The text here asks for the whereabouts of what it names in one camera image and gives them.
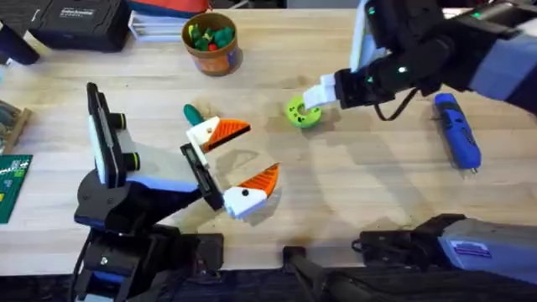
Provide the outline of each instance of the blue tool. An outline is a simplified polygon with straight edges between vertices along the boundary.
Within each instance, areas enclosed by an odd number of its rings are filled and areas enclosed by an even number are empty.
[[[477,168],[481,165],[481,151],[455,97],[451,93],[438,94],[435,106],[440,113],[442,128],[456,165],[459,169],[470,169],[477,173]]]

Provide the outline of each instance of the green circuit board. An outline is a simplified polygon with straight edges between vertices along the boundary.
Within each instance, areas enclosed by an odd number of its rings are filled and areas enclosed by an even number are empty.
[[[8,223],[33,155],[0,155],[0,223]]]

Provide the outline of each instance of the green toy ring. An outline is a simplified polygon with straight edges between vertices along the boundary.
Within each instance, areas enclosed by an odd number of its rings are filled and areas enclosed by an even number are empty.
[[[295,127],[309,128],[321,120],[322,111],[319,107],[311,108],[305,115],[300,114],[299,109],[304,108],[302,96],[295,96],[287,104],[287,118]]]

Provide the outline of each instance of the black cable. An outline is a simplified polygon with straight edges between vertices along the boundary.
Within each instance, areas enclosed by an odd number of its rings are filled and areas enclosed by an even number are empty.
[[[472,286],[435,286],[435,287],[429,287],[424,289],[410,289],[410,290],[389,290],[389,289],[381,289],[377,286],[371,285],[370,283],[364,281],[363,279],[360,279],[356,276],[352,276],[348,273],[343,272],[332,272],[334,275],[340,275],[344,277],[345,279],[350,279],[353,282],[360,283],[366,287],[368,287],[371,290],[377,291],[381,294],[391,294],[391,295],[409,295],[409,294],[438,294],[438,293],[446,293],[446,292],[462,292],[462,293],[471,293],[471,294],[477,294],[477,293],[484,293],[484,294],[496,294],[503,296],[505,298],[509,298],[517,300],[517,301],[529,301],[528,299],[520,298],[513,296],[509,293],[505,293],[502,291],[498,291],[492,288],[478,288],[478,287],[472,287]]]
[[[380,106],[378,105],[378,103],[374,104],[375,112],[377,112],[377,115],[381,120],[383,120],[385,122],[386,121],[393,121],[394,119],[396,119],[401,114],[401,112],[403,112],[403,110],[407,107],[407,105],[409,105],[410,101],[412,101],[412,99],[414,98],[416,93],[418,93],[419,90],[420,90],[419,88],[412,89],[412,91],[410,91],[410,93],[405,97],[405,99],[401,102],[401,105],[399,105],[399,107],[397,107],[397,109],[395,110],[394,114],[392,114],[391,117],[386,118],[384,116],[382,110],[380,110]]]
[[[75,267],[73,268],[73,274],[71,276],[69,291],[67,292],[67,302],[75,302],[75,284],[78,279],[78,273],[81,270],[82,259],[86,256],[87,247],[90,245],[91,238],[93,237],[93,230],[90,229],[90,233],[87,235],[84,245],[82,245],[81,253],[78,254]]]

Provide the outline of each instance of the wooden surface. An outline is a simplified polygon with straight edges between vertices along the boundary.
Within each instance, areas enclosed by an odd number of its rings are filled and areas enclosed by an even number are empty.
[[[15,149],[34,160],[11,221],[0,226],[0,274],[72,270],[88,231],[73,222],[78,184],[93,168],[88,81],[127,114],[134,140],[178,156],[187,103],[250,122],[250,133],[209,154],[223,184],[281,163],[273,197],[248,222],[203,200],[165,220],[185,232],[222,232],[225,268],[276,268],[287,244],[306,245],[322,264],[356,265],[350,244],[360,231],[415,227],[446,212],[537,224],[537,119],[516,107],[457,94],[483,154],[476,177],[451,167],[430,97],[417,97],[395,122],[379,121],[370,107],[328,107],[317,128],[290,125],[285,103],[348,66],[354,13],[226,11],[244,60],[221,78],[197,71],[179,43],[130,41],[113,55],[41,47],[39,64],[10,66],[0,99],[34,111]]]

